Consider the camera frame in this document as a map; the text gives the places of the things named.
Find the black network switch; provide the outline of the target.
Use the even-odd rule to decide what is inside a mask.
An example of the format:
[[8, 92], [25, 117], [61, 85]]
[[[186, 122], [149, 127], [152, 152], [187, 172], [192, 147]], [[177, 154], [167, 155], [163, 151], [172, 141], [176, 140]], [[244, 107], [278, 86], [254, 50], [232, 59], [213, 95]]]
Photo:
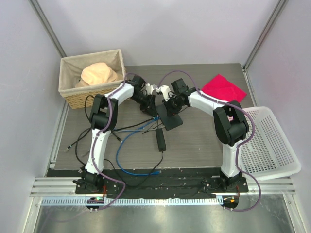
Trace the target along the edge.
[[174, 128], [177, 128], [183, 124], [183, 120], [179, 116], [179, 114], [174, 116], [169, 116], [167, 113], [167, 109], [164, 104], [158, 105], [156, 107], [156, 111], [164, 125], [166, 131], [170, 131]]

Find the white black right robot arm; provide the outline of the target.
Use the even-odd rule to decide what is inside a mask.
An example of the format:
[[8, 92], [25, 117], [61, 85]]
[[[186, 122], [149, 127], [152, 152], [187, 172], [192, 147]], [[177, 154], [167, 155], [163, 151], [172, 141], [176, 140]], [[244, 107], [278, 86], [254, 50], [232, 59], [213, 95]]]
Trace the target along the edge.
[[216, 135], [223, 145], [223, 164], [220, 170], [220, 188], [232, 191], [242, 179], [242, 172], [236, 167], [239, 154], [238, 144], [246, 138], [249, 125], [238, 101], [219, 100], [203, 91], [189, 88], [183, 79], [157, 89], [163, 95], [162, 104], [156, 109], [167, 131], [183, 124], [178, 115], [183, 106], [197, 108], [213, 117]]

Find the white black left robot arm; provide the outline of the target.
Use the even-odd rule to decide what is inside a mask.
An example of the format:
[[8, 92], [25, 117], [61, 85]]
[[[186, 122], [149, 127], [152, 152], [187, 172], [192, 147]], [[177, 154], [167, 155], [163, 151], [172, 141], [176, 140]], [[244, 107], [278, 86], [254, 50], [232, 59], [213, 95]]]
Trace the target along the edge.
[[92, 142], [89, 158], [82, 171], [80, 181], [86, 184], [92, 193], [100, 193], [103, 189], [104, 154], [109, 136], [115, 128], [118, 118], [118, 107], [126, 99], [132, 99], [145, 106], [151, 115], [156, 116], [152, 94], [156, 85], [146, 83], [145, 80], [135, 75], [131, 80], [123, 81], [115, 90], [94, 98], [89, 116], [91, 124]]

